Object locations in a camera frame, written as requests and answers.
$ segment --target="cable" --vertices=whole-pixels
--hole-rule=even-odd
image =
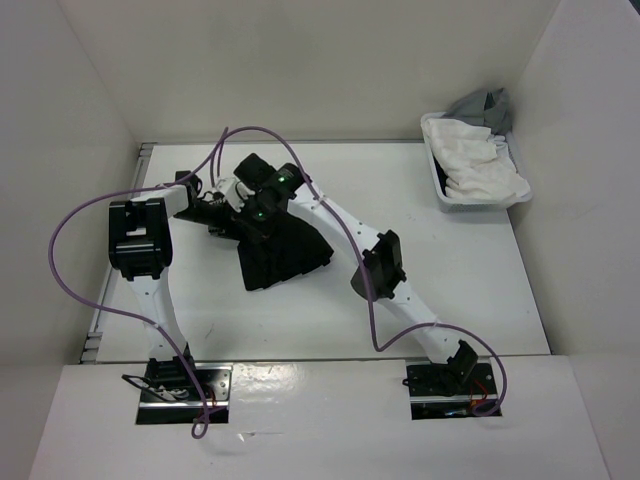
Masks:
[[[317,190],[314,188],[311,179],[307,175],[307,172],[304,170],[304,167],[302,166],[302,162],[300,161],[300,159],[296,155],[296,153],[293,150],[293,148],[291,147],[291,145],[283,137],[278,135],[276,132],[274,132],[272,130],[269,130],[268,128],[258,127],[258,126],[241,127],[241,128],[236,128],[235,130],[231,130],[231,131],[228,131],[227,129],[225,129],[225,132],[220,137],[220,140],[218,140],[218,143],[216,144],[216,146],[214,147],[213,152],[212,152],[212,156],[215,156],[216,152],[219,153],[218,154],[218,165],[217,165],[218,177],[220,176],[220,164],[222,163],[222,155],[221,155],[221,153],[222,153],[222,146],[224,145],[224,142],[229,137],[231,137],[233,135],[236,135],[238,133],[241,133],[241,132],[246,132],[246,131],[258,131],[258,132],[266,133],[267,135],[270,135],[273,138],[275,138],[276,140],[278,140],[282,144],[282,146],[285,149],[287,149],[287,151],[291,155],[291,158],[293,159],[293,161],[296,163],[296,165],[300,169],[300,173],[302,175],[304,183],[307,185],[307,187],[309,188],[309,190],[313,194],[314,199],[319,201],[320,204],[331,214],[331,216],[333,216],[333,218],[336,220],[336,222],[338,222],[338,224],[340,225],[340,228],[342,228],[342,230],[344,231],[345,235],[347,236],[347,239],[349,240],[349,243],[351,244],[351,248],[353,249],[353,252],[354,252],[354,254],[356,256],[356,260],[358,261],[358,267],[359,267],[359,270],[360,270],[360,274],[362,275],[362,279],[363,279],[363,283],[364,283],[364,287],[365,287],[365,293],[366,293],[366,296],[367,296],[367,306],[368,306],[368,310],[369,310],[369,328],[371,330],[371,342],[373,343],[374,350],[376,352],[383,352],[387,348],[389,348],[391,345],[393,345],[396,341],[398,341],[400,338],[404,337],[406,334],[411,333],[414,330],[418,330],[420,328],[430,328],[430,327],[445,328],[445,329],[449,329],[449,330],[455,330],[455,331],[458,331],[458,332],[464,333],[465,335],[470,336],[471,338],[476,340],[478,343],[480,343],[484,348],[486,348],[487,351],[489,352],[489,354],[495,359],[498,367],[500,368],[500,372],[501,372],[502,378],[503,378],[502,391],[500,393],[500,396],[498,397],[498,400],[496,401],[495,405],[493,406],[493,408],[491,408],[487,412],[479,412],[478,409],[477,409],[477,406],[476,406],[475,408],[472,409],[472,413],[474,415],[476,415],[476,416],[479,416],[479,417],[486,417],[486,416],[490,416],[494,412],[496,412],[500,408],[500,406],[502,405],[502,402],[504,401],[504,398],[507,395],[507,371],[505,370],[504,364],[502,363],[502,360],[500,360],[500,357],[498,357],[498,354],[495,352],[495,350],[493,350],[484,340],[482,340],[480,337],[478,337],[475,333],[473,333],[473,332],[471,332],[471,331],[469,331],[469,330],[467,330],[465,328],[458,327],[456,325],[450,325],[450,324],[447,324],[447,323],[440,323],[440,322],[418,323],[416,325],[412,325],[411,327],[408,327],[408,328],[402,330],[400,333],[396,334],[393,338],[391,338],[391,340],[389,340],[384,345],[380,346],[378,344],[378,335],[377,335],[377,331],[376,331],[375,313],[374,313],[374,308],[373,308],[374,295],[373,295],[373,287],[372,287],[372,282],[371,282],[371,276],[369,275],[369,271],[366,269],[366,267],[364,265],[364,261],[362,259],[362,254],[360,253],[360,250],[358,249],[358,245],[357,245],[355,239],[353,238],[353,235],[349,231],[349,227],[347,227],[347,225],[344,223],[344,220],[342,220],[342,218],[340,218],[340,215],[324,199],[320,198],[320,195],[318,194]],[[213,162],[211,163],[210,175],[211,175],[211,182],[213,184],[213,182],[214,182]]]
[[[226,132],[227,132],[227,130],[225,129],[225,131],[223,132],[222,135],[224,136],[226,134]],[[196,391],[198,392],[198,396],[200,397],[200,400],[202,401],[202,405],[203,405],[203,407],[202,407],[203,411],[204,411],[203,415],[200,416],[199,418],[194,419],[194,424],[193,424],[193,427],[191,428],[191,436],[193,438],[195,438],[195,439],[203,438],[206,435],[207,430],[209,428],[209,415],[210,415],[211,412],[210,412],[209,406],[207,405],[207,397],[204,394],[204,391],[202,390],[202,387],[200,386],[200,382],[198,382],[198,379],[197,379],[194,371],[192,370],[191,366],[189,365],[189,362],[187,361],[187,359],[184,357],[184,355],[180,351],[180,348],[178,347],[178,345],[176,345],[176,343],[173,341],[171,336],[169,336],[169,334],[160,325],[158,325],[156,322],[154,322],[150,318],[144,317],[142,315],[138,315],[137,313],[127,312],[125,310],[119,310],[117,308],[111,308],[111,307],[107,307],[105,305],[100,305],[100,304],[98,304],[96,302],[93,302],[91,300],[88,300],[88,299],[82,297],[81,295],[79,295],[76,292],[74,292],[73,290],[71,290],[71,288],[64,282],[64,280],[60,276],[60,273],[58,272],[58,267],[56,266],[56,262],[55,262],[54,251],[55,251],[55,246],[56,246],[56,240],[58,239],[58,235],[60,234],[60,231],[67,224],[67,222],[69,220],[71,220],[71,218],[73,218],[81,210],[84,210],[85,208],[87,208],[87,207],[89,207],[89,206],[91,206],[91,205],[93,205],[95,203],[101,202],[103,200],[107,200],[109,198],[119,197],[119,196],[122,196],[122,195],[133,195],[133,194],[136,194],[136,193],[153,192],[153,191],[162,190],[162,189],[167,188],[167,187],[172,187],[174,185],[181,184],[181,183],[185,182],[186,180],[189,180],[192,176],[194,176],[196,173],[198,173],[200,170],[202,170],[207,163],[211,162],[212,159],[213,159],[214,151],[209,153],[207,158],[200,165],[198,165],[198,167],[195,170],[193,170],[191,173],[189,173],[189,175],[187,175],[186,177],[181,178],[179,182],[173,182],[173,183],[169,183],[169,184],[166,184],[166,185],[161,185],[161,186],[158,186],[158,187],[134,188],[134,189],[131,189],[131,190],[122,190],[120,192],[107,193],[105,195],[100,195],[100,196],[98,196],[96,198],[88,200],[88,201],[82,203],[81,205],[78,205],[76,208],[71,210],[62,219],[62,221],[58,224],[58,226],[54,229],[53,234],[51,235],[51,239],[49,240],[49,247],[48,247],[48,260],[49,260],[49,268],[51,269],[51,274],[53,275],[53,278],[58,283],[60,288],[62,288],[62,290],[67,295],[69,295],[71,298],[73,298],[77,302],[82,303],[83,305],[86,305],[88,307],[95,308],[95,309],[101,310],[103,312],[114,313],[116,315],[123,315],[125,317],[131,317],[131,318],[135,318],[135,319],[141,320],[142,322],[146,323],[147,325],[151,325],[156,330],[158,330],[160,335],[162,335],[164,337],[164,339],[167,341],[167,343],[171,346],[171,348],[173,348],[173,350],[176,352],[176,355],[177,355],[178,359],[180,360],[182,365],[184,365],[185,370],[187,372],[187,375],[189,376],[189,379],[193,382],[193,384],[194,384],[194,386],[196,388]],[[196,432],[198,425],[202,425],[202,431],[200,433]]]

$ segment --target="white plastic basket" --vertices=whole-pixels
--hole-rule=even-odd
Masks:
[[[528,202],[533,197],[533,192],[529,190],[529,193],[524,197],[517,198],[515,200],[510,200],[509,202],[492,202],[490,200],[459,200],[452,199],[445,195],[444,185],[447,179],[446,174],[438,165],[436,159],[433,157],[433,152],[431,151],[431,144],[429,142],[429,137],[424,133],[424,129],[422,125],[425,120],[429,118],[440,118],[444,115],[444,112],[438,113],[427,113],[423,115],[420,119],[420,128],[422,130],[422,136],[424,138],[424,145],[427,149],[427,159],[429,160],[429,165],[431,167],[431,174],[433,175],[433,181],[436,186],[436,193],[438,195],[438,206],[440,210],[446,213],[453,212],[487,212],[487,211],[496,211],[496,210],[506,210],[511,205],[515,203]],[[522,162],[522,157],[520,156],[520,150],[518,150],[518,146],[516,145],[515,138],[511,132],[505,135],[507,140],[507,145],[509,146],[509,157],[511,161],[516,167],[518,174],[527,179],[524,165]]]

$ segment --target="white towel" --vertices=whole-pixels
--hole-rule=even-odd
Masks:
[[[427,119],[422,128],[449,177],[445,187],[448,197],[506,203],[531,190],[508,158],[505,138],[493,137],[489,128],[439,118]]]

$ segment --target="white floor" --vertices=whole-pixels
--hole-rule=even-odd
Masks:
[[[143,365],[65,367],[31,480],[608,479],[564,357],[505,359],[504,417],[412,421],[404,362],[234,366],[230,420],[134,425]]]
[[[156,146],[145,186],[191,169],[210,146]],[[345,209],[402,240],[411,283],[443,321],[479,334],[501,355],[548,354],[540,318],[506,212],[445,215],[421,143],[294,145],[308,173]],[[276,144],[225,147],[223,175],[255,152],[276,167],[290,162]],[[208,171],[200,175],[209,186]],[[342,252],[331,264],[266,291],[247,292],[236,242],[212,238],[206,227],[171,221],[170,286],[178,322],[197,360],[300,360],[423,355],[406,338],[376,354],[365,302],[349,285],[355,268]],[[106,303],[137,311],[126,281],[112,276]],[[380,340],[403,325],[379,309]],[[145,361],[142,326],[101,315],[99,362]],[[479,352],[483,349],[475,345]]]

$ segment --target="wall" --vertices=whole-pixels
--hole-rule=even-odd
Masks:
[[[104,85],[49,0],[0,2],[0,465],[26,478],[61,366],[78,361],[91,311],[54,283],[46,249],[82,200],[131,181],[136,146]],[[95,297],[106,267],[106,211],[73,222],[62,274]]]
[[[512,221],[614,480],[640,468],[639,46],[628,0],[563,0],[516,95],[534,200]]]
[[[59,0],[138,140],[419,138],[512,85],[558,0]]]

